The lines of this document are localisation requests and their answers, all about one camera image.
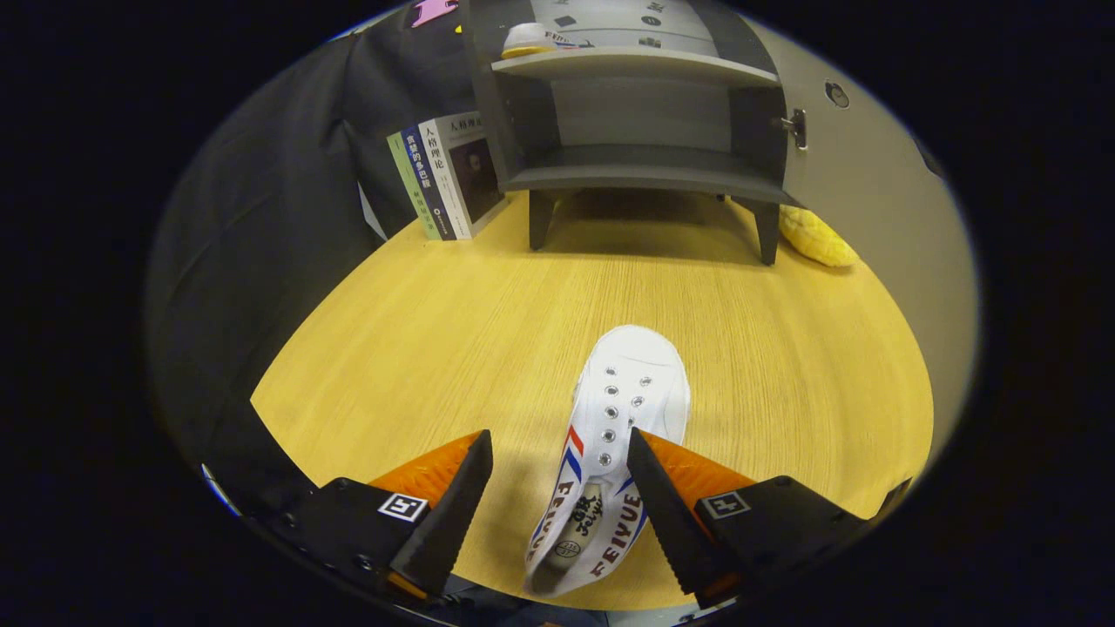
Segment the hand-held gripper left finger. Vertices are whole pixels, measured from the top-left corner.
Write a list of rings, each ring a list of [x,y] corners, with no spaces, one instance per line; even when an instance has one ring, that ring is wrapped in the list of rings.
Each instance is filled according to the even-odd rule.
[[[263,530],[331,583],[382,602],[434,602],[460,554],[493,471],[476,431],[370,481],[322,485],[287,454],[248,469],[248,505]]]

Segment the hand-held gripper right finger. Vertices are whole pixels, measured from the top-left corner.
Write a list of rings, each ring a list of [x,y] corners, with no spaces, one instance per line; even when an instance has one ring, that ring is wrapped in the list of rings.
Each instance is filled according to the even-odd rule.
[[[872,527],[788,475],[755,481],[638,428],[626,465],[673,578],[701,608],[760,597]]]

